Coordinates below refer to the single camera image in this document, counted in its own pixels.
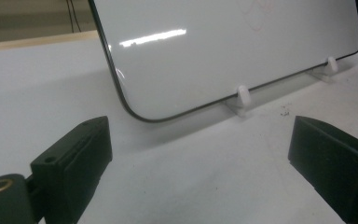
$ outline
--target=white tabletop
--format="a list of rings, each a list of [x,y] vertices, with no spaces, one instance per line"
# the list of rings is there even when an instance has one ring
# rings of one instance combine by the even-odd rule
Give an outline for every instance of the white tabletop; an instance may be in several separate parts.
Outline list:
[[[96,38],[0,50],[0,175],[30,175],[36,156],[106,115],[114,158],[79,223],[343,223],[287,160],[296,115],[358,138],[358,54],[339,65],[330,84],[299,75],[273,97],[254,92],[245,119],[214,105],[149,124],[121,106]]]

